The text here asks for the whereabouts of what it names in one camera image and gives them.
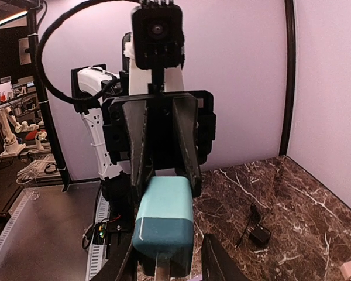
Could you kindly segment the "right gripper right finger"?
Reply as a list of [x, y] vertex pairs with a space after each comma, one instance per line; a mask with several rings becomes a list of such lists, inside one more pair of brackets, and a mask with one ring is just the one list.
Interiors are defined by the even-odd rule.
[[202, 279], [249, 281], [213, 234], [205, 234], [201, 249]]

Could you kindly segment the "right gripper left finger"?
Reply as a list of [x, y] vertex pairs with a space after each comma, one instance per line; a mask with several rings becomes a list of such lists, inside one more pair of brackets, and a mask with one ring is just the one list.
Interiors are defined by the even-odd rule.
[[132, 245], [132, 235], [122, 238], [108, 261], [91, 281], [137, 280], [137, 258]]

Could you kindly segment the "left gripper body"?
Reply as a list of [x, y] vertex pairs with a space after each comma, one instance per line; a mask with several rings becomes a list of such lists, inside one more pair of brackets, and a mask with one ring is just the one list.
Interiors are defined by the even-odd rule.
[[170, 92], [161, 95], [112, 97], [102, 105], [106, 148], [114, 164], [130, 161], [130, 143], [123, 105], [128, 101], [146, 101], [147, 132], [144, 167], [153, 170], [175, 169], [180, 149], [175, 138], [172, 103], [175, 97], [192, 95], [198, 102], [196, 145], [199, 166], [207, 161], [215, 140], [214, 96], [206, 90]]

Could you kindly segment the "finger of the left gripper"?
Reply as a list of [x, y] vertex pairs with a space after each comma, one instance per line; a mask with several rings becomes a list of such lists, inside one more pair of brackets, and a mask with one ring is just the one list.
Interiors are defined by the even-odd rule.
[[122, 108], [130, 143], [131, 185], [136, 190], [137, 198], [141, 199], [146, 154], [147, 103], [128, 101]]
[[192, 95], [175, 97], [172, 103], [175, 138], [180, 149], [176, 175], [186, 177], [192, 196], [201, 195], [201, 170], [196, 145], [198, 102]]

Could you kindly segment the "small teal plug adapter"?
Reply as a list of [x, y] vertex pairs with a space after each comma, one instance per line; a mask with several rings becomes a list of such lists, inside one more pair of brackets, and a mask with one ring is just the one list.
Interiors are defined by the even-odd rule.
[[170, 261], [170, 276], [190, 274], [194, 249], [194, 215], [190, 182], [181, 176], [155, 176], [144, 193], [132, 239], [147, 275], [156, 259]]

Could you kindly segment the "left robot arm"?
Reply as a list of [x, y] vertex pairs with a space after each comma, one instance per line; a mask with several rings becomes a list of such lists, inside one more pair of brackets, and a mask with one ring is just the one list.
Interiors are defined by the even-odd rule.
[[43, 51], [50, 36], [69, 18], [96, 5], [84, 1], [59, 16], [44, 32], [36, 51], [36, 71], [48, 91], [80, 114], [98, 161], [104, 198], [113, 205], [141, 201], [156, 172], [173, 169], [175, 179], [161, 191], [184, 187], [202, 192], [201, 165], [215, 140], [214, 97], [187, 91], [183, 12], [173, 1], [137, 1], [132, 30], [122, 40], [123, 69], [104, 64], [71, 71], [71, 95], [46, 76]]

